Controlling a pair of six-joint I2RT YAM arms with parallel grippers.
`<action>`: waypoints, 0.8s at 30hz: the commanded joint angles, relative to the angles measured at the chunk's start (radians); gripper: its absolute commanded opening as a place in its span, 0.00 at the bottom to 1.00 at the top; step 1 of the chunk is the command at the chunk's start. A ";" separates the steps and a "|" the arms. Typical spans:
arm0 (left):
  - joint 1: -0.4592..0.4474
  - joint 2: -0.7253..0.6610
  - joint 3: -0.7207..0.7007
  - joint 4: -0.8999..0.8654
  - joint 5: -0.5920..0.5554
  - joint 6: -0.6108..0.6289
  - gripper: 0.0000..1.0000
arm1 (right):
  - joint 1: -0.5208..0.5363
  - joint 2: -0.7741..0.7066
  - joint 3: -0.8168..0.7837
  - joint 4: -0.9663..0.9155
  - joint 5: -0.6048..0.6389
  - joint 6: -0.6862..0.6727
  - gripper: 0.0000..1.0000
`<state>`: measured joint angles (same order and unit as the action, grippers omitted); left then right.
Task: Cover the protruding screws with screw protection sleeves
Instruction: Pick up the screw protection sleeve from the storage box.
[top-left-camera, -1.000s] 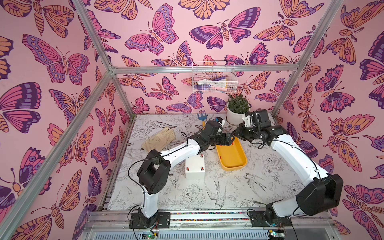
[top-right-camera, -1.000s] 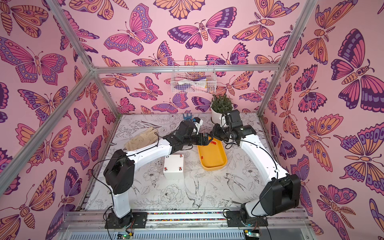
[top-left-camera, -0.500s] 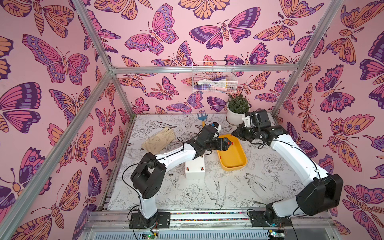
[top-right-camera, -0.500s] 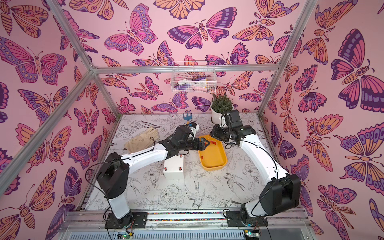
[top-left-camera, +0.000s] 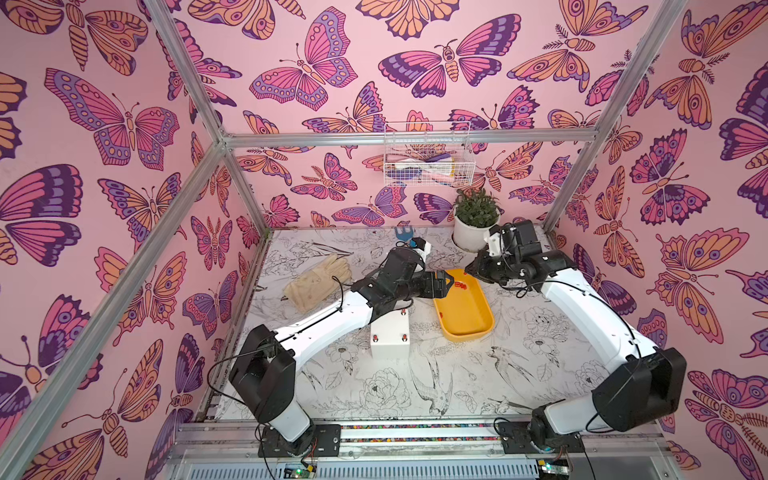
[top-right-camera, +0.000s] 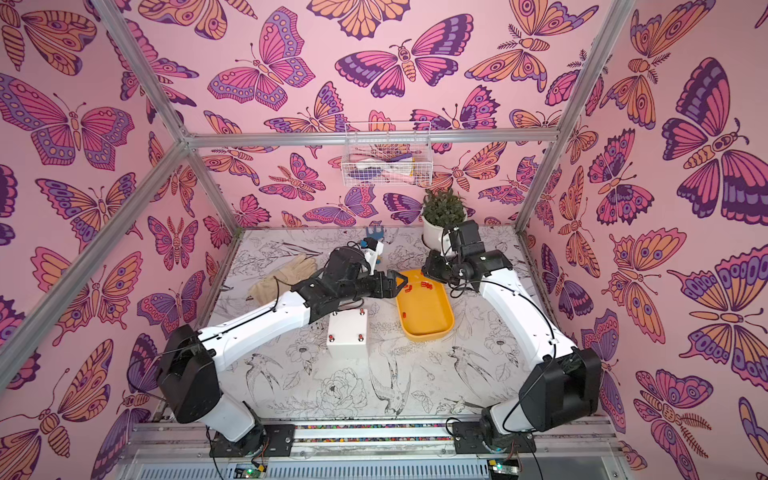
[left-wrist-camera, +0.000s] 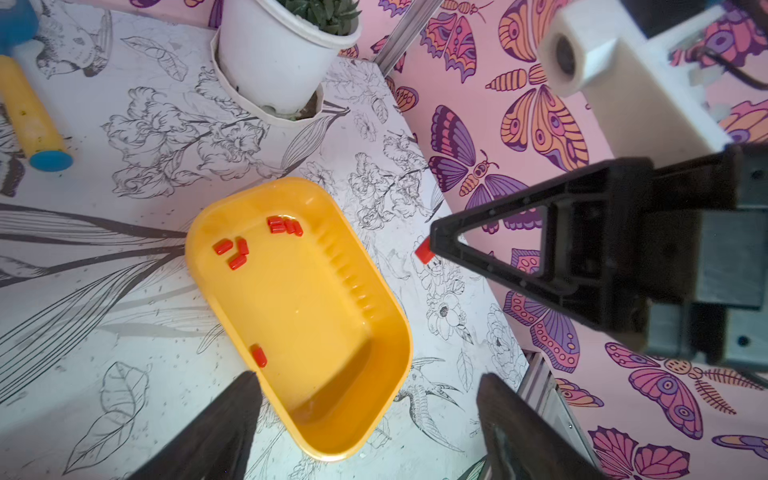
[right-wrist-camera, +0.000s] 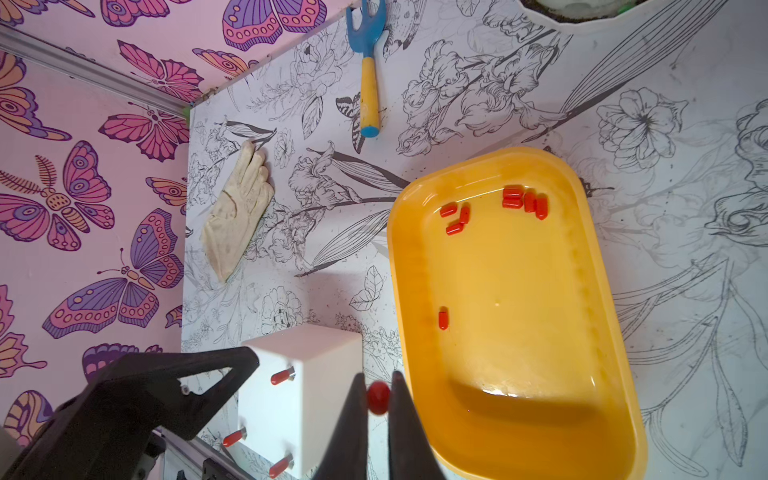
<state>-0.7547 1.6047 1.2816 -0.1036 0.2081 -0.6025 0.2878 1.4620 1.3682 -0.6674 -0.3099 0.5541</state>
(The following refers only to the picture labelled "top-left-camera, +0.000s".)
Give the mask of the yellow plastic tray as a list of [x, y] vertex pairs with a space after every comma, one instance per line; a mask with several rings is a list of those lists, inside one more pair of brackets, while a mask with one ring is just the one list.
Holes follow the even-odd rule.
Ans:
[[479, 281], [463, 269], [447, 271], [455, 280], [465, 282], [469, 291], [451, 291], [434, 306], [443, 336], [456, 343], [479, 340], [495, 328], [495, 317]]

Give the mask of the white block with screws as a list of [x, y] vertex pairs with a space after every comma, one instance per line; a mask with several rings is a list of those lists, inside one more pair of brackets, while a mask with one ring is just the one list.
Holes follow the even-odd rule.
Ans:
[[[373, 343], [373, 335], [378, 336], [378, 342]], [[407, 335], [409, 342], [402, 341]], [[391, 311], [370, 324], [370, 350], [376, 361], [407, 360], [410, 356], [410, 321], [407, 309]]]

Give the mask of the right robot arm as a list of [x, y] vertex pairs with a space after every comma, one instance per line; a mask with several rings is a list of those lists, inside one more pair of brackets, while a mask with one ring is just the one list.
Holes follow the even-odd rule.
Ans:
[[505, 289], [540, 293], [568, 317], [608, 373], [589, 393], [533, 411], [528, 431], [537, 449], [592, 430], [627, 432], [678, 410], [687, 370], [683, 355], [629, 325], [565, 253], [520, 256], [490, 242], [465, 271]]

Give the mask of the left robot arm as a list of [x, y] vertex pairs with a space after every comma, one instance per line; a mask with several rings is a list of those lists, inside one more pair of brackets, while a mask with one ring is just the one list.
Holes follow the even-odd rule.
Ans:
[[385, 353], [410, 354], [409, 311], [406, 302], [443, 299], [454, 284], [444, 270], [431, 271], [431, 244], [417, 237], [392, 248], [382, 264], [344, 287], [333, 285], [340, 298], [292, 325], [271, 330], [253, 328], [240, 352], [233, 356], [228, 380], [237, 400], [258, 421], [258, 440], [269, 456], [269, 437], [275, 435], [279, 453], [299, 457], [323, 443], [328, 430], [319, 428], [296, 397], [298, 373], [333, 343], [355, 331], [370, 328], [371, 340]]

